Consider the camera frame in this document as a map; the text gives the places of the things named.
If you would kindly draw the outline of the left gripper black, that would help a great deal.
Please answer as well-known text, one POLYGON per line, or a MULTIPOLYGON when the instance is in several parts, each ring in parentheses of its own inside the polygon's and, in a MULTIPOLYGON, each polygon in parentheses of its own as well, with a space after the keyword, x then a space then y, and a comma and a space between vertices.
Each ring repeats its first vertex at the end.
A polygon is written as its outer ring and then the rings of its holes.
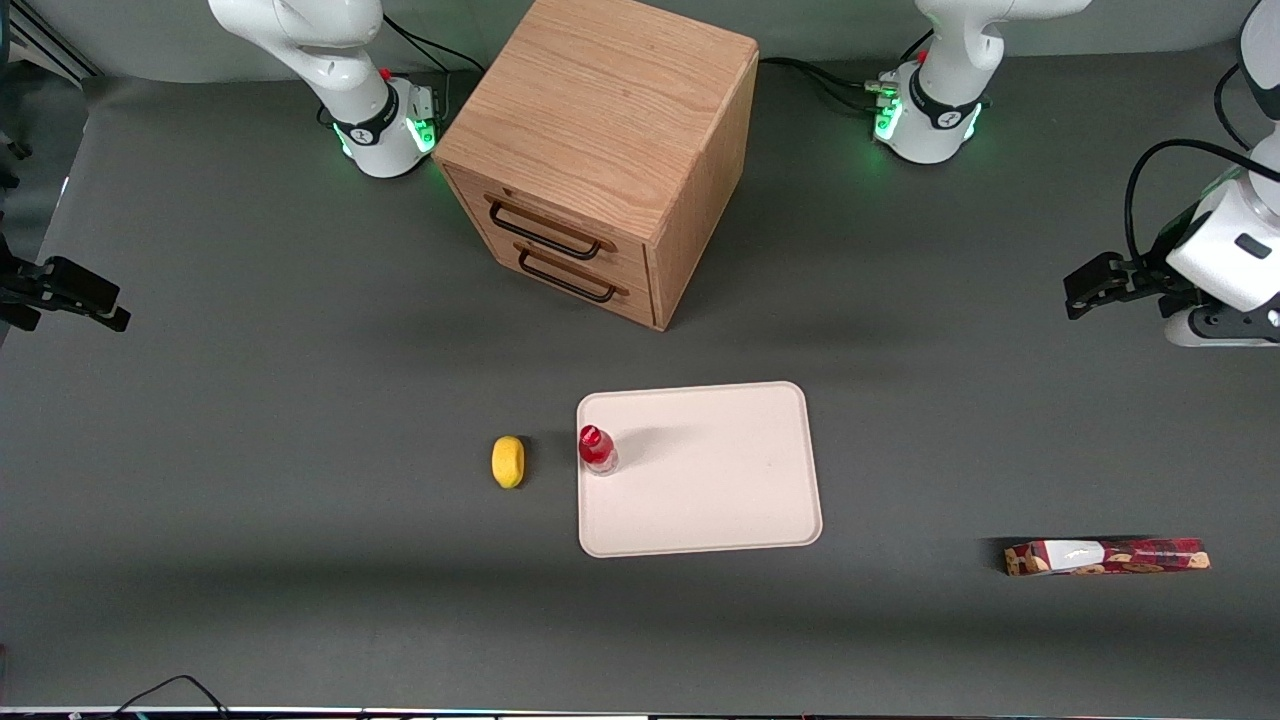
POLYGON ((1140 255, 1143 269, 1138 274, 1138 288, 1133 283, 1134 263, 1112 251, 1101 252, 1064 277, 1068 319, 1079 320, 1105 305, 1155 296, 1160 296, 1164 319, 1199 307, 1201 291, 1169 263, 1170 252, 1180 247, 1199 223, 1197 206, 1190 205, 1160 229, 1152 247, 1140 255))

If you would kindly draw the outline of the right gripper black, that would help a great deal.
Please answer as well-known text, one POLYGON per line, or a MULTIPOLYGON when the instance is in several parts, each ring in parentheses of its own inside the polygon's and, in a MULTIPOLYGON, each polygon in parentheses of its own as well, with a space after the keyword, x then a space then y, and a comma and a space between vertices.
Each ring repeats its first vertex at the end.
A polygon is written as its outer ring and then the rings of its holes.
POLYGON ((0 234, 0 255, 1 293, 22 291, 22 300, 3 299, 0 302, 0 316, 8 325, 35 331, 40 311, 87 316, 116 333, 129 325, 131 313, 116 302, 120 288, 101 275, 60 256, 22 272, 23 261, 13 255, 4 233, 0 234))

